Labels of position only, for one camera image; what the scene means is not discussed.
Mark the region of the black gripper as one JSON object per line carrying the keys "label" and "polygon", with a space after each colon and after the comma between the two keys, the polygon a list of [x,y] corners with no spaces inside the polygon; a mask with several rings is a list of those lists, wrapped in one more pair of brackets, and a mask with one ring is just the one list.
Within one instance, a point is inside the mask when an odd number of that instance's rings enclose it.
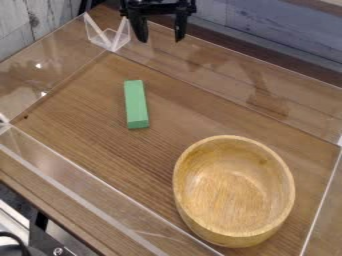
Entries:
{"label": "black gripper", "polygon": [[140,42],[148,41],[148,26],[144,16],[175,14],[175,41],[185,36],[188,15],[196,12],[196,0],[119,0],[119,12],[128,17]]}

